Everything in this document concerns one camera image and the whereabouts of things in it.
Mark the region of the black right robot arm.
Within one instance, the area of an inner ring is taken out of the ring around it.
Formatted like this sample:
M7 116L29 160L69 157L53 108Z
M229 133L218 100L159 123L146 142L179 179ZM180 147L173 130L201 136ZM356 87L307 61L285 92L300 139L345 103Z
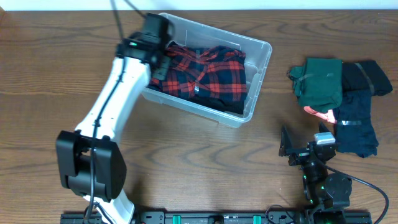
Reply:
M326 162L336 156L334 135L323 123L306 147L294 148L288 130L281 130L280 157L303 172L303 191L310 205L292 217L292 223L346 223L344 208L350 205L352 180L336 172L330 174Z

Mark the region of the black garment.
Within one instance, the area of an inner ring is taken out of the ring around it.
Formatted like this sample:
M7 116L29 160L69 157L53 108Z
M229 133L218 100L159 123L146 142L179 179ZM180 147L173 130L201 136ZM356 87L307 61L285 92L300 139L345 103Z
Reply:
M232 112L236 114L244 113L243 101L227 102L216 98L205 98L199 96L194 96L190 98L189 101L221 112Z
M343 63L343 91L369 90L371 94L384 96L393 90L391 82L375 60Z

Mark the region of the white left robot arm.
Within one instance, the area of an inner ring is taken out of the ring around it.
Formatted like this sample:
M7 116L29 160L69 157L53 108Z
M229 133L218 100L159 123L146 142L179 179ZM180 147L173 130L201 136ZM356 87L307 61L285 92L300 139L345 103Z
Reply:
M84 120L55 142L62 187L89 202L82 214L63 214L61 223L133 223L134 204L123 186L127 167L118 144L136 100L152 77L164 79L166 45L174 27L148 13L141 31L116 47L108 81Z

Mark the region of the clear plastic storage bin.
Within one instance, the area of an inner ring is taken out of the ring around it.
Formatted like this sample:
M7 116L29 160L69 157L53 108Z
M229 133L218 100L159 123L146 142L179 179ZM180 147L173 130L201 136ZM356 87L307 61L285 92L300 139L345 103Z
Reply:
M173 41L187 47L216 47L223 45L238 49L246 54L244 63L248 97L244 101L243 114L217 111L187 100L145 88L142 96L158 104L169 105L234 128L251 120L265 77L272 47L268 42L228 32L212 26L190 21L166 12L161 16L175 26Z

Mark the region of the dark green garment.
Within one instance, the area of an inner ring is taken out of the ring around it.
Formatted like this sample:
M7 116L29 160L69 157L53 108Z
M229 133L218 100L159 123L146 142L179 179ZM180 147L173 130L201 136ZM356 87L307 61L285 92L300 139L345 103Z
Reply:
M292 67L287 76L301 107L327 113L340 106L343 61L336 58L308 58L302 66Z

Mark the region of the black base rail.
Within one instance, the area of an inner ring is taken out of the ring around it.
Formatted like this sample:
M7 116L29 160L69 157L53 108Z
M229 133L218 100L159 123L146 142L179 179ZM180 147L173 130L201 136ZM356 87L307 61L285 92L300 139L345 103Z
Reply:
M169 213L142 212L131 221L138 224L266 224L266 223L348 223L371 224L368 212L314 213L313 220L299 212L271 211L267 213Z

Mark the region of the red navy plaid shirt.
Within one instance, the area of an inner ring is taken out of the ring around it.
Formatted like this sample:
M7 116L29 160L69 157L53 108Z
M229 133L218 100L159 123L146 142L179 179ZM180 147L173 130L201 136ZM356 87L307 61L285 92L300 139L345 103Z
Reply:
M196 96L226 103L246 100L244 52L222 45L190 48L171 42L165 53L171 59L166 78L152 78L149 88L184 100Z

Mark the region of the salmon pink garment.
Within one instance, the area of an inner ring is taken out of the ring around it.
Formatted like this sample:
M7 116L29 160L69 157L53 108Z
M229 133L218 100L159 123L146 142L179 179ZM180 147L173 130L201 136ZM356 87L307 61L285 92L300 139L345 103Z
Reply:
M328 110L326 113L321 113L321 112L315 111L314 109L312 109L309 106L305 106L304 111L307 112L308 114L312 114L321 119L324 119L325 121L327 121L329 123L333 123L333 124L337 123L337 120L333 114L333 110Z

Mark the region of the navy garment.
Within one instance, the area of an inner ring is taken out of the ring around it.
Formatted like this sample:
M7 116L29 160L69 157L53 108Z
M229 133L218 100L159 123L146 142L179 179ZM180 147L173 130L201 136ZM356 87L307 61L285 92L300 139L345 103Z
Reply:
M340 106L333 109L338 152L362 158L377 154L379 143L371 123L371 97L369 90L347 91Z

